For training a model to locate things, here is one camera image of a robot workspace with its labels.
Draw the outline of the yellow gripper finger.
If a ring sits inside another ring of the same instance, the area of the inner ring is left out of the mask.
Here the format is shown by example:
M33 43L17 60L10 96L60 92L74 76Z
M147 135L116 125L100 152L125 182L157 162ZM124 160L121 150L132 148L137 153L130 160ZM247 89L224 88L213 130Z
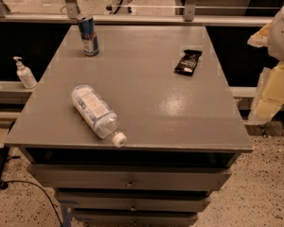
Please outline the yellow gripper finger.
M271 23L263 26L258 32L253 34L247 41L247 43L253 47L268 46L269 32Z
M264 125L272 120L283 105L284 61L281 61L273 69L265 67L261 72L248 122L251 125Z

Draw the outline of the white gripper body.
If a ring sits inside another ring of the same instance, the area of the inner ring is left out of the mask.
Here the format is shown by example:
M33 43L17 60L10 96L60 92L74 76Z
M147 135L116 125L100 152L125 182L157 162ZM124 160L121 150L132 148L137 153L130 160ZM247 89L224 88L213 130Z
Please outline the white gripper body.
M284 61L284 6L275 15L271 23L268 53L271 57Z

